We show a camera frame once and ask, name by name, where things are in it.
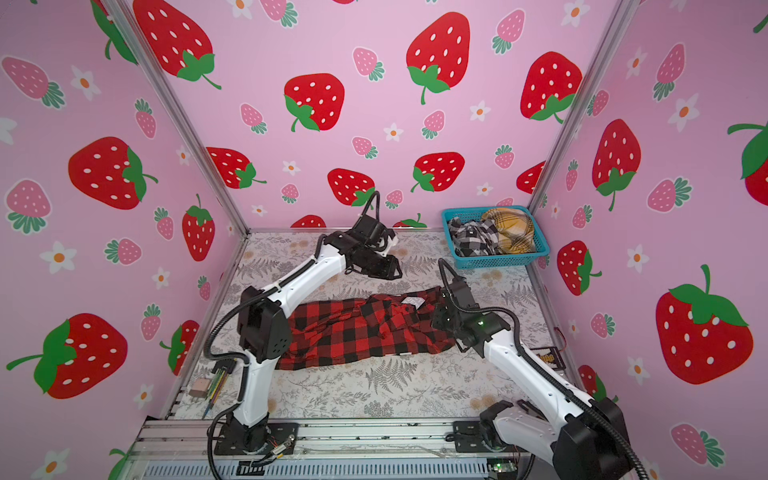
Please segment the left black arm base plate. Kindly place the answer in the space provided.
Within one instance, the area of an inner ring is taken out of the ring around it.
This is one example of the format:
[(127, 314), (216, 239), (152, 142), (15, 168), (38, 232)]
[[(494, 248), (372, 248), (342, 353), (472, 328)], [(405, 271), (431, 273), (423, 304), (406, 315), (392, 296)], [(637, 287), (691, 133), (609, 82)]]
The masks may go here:
[(219, 456), (291, 455), (298, 437), (299, 424), (278, 422), (245, 427), (233, 421), (221, 427), (214, 437), (214, 454)]

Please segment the white black plaid shirt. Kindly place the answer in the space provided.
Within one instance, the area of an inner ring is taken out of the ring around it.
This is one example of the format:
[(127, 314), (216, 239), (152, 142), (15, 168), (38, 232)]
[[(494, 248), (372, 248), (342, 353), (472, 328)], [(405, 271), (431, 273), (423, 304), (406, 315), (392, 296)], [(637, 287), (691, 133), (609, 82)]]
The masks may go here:
[(458, 217), (448, 222), (448, 231), (458, 257), (499, 255), (500, 235), (491, 220), (462, 222)]

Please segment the yellow plaid shirt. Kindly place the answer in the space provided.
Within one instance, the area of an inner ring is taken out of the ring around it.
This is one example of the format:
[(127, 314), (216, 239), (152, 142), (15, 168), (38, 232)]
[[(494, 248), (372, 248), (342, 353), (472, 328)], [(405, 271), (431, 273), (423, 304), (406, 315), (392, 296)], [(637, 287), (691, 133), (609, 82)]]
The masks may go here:
[(504, 255), (529, 254), (536, 252), (534, 225), (528, 214), (509, 207), (494, 208), (482, 215), (489, 221), (498, 235), (497, 251)]

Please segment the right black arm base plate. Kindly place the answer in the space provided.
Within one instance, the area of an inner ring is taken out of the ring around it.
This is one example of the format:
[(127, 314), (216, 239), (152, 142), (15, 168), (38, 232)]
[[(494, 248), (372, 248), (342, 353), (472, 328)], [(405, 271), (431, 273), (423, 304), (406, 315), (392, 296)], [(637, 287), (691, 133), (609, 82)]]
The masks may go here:
[(492, 425), (487, 421), (455, 421), (452, 429), (451, 441), (457, 452), (498, 452), (504, 449), (500, 441), (496, 439)]

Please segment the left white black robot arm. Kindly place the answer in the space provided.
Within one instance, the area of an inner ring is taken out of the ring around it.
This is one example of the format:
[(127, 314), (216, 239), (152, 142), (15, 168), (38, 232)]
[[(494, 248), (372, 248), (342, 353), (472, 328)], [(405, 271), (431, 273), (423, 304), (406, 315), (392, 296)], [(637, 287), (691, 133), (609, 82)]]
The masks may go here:
[[(395, 232), (358, 227), (321, 235), (315, 251), (302, 264), (262, 289), (249, 288), (240, 304), (213, 327), (203, 344), (212, 361), (242, 363), (236, 404), (215, 418), (223, 421), (219, 445), (235, 454), (261, 454), (269, 443), (268, 390), (280, 357), (292, 343), (289, 318), (304, 300), (338, 274), (358, 273), (369, 278), (402, 277), (399, 260), (389, 253), (398, 243)], [(213, 343), (225, 324), (236, 318), (238, 351), (215, 353)]]

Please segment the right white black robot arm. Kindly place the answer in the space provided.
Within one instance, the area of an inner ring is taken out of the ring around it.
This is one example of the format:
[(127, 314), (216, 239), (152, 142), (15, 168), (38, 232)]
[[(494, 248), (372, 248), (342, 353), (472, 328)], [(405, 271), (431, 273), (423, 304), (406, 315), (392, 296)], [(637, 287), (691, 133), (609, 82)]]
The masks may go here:
[(550, 368), (521, 340), (517, 315), (504, 307), (480, 307), (466, 279), (444, 259), (443, 283), (433, 325), (449, 333), (463, 352), (474, 350), (505, 373), (543, 414), (524, 420), (503, 408), (492, 431), (508, 445), (549, 463), (561, 479), (648, 478), (633, 450), (621, 409), (597, 401)]

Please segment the red black plaid shirt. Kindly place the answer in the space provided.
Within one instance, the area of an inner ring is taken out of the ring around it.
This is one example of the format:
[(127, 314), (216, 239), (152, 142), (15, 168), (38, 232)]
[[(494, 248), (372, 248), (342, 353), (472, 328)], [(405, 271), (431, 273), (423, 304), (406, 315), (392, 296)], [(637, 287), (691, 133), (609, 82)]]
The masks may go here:
[(289, 318), (292, 343), (277, 363), (297, 371), (404, 354), (439, 354), (455, 346), (432, 326), (439, 287), (400, 295), (302, 304)]

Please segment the small tools bundle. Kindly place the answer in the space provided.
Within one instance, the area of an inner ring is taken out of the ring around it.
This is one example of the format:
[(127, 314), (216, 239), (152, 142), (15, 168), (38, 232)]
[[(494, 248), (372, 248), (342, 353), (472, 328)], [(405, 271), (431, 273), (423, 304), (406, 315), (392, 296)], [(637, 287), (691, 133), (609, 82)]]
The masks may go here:
[(229, 373), (225, 369), (218, 369), (212, 378), (200, 378), (195, 380), (189, 389), (189, 395), (195, 399), (204, 402), (202, 418), (213, 409)]

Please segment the black device with orange label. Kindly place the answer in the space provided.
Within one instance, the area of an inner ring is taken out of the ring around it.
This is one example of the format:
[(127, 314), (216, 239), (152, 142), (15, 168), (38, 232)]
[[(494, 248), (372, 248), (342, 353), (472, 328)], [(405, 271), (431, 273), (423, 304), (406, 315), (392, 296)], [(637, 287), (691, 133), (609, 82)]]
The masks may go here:
[(565, 371), (566, 364), (559, 352), (554, 346), (540, 347), (533, 349), (533, 352), (550, 368), (555, 371)]

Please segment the teal plastic basket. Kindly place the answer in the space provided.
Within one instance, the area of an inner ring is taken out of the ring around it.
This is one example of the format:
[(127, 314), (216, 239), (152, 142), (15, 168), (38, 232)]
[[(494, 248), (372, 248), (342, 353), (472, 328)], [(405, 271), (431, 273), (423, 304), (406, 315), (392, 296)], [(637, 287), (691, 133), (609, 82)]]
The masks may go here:
[[(455, 217), (458, 217), (462, 222), (467, 222), (470, 220), (483, 221), (482, 215), (486, 211), (494, 208), (503, 208), (503, 207), (519, 209), (529, 215), (529, 217), (533, 221), (534, 230), (535, 230), (534, 242), (535, 242), (536, 252), (529, 253), (529, 254), (518, 254), (518, 255), (499, 254), (499, 255), (485, 256), (485, 257), (458, 257), (454, 253), (454, 245), (448, 231), (448, 222)], [(522, 207), (522, 206), (501, 206), (501, 207), (496, 206), (496, 207), (472, 207), (472, 208), (446, 209), (442, 212), (442, 221), (443, 221), (443, 228), (444, 228), (450, 253), (455, 261), (456, 267), (459, 269), (526, 266), (538, 260), (539, 258), (546, 257), (550, 254), (550, 247), (540, 227), (535, 221), (533, 215), (525, 207)]]

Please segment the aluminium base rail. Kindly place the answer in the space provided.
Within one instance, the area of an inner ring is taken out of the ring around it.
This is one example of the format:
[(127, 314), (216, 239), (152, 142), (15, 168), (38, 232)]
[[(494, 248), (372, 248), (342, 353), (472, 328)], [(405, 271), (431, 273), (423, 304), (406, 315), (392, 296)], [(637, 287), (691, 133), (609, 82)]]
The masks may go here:
[[(532, 453), (543, 458), (557, 438), (552, 428), (524, 413), (512, 415), (515, 438), (499, 440), (498, 452), (460, 453), (452, 438), (455, 421), (475, 418), (383, 418), (383, 419), (272, 419), (269, 423), (299, 424), (294, 451), (289, 460), (300, 458), (375, 458), (460, 456), (518, 456)], [(204, 460), (209, 420), (147, 421), (130, 455), (146, 460)]]

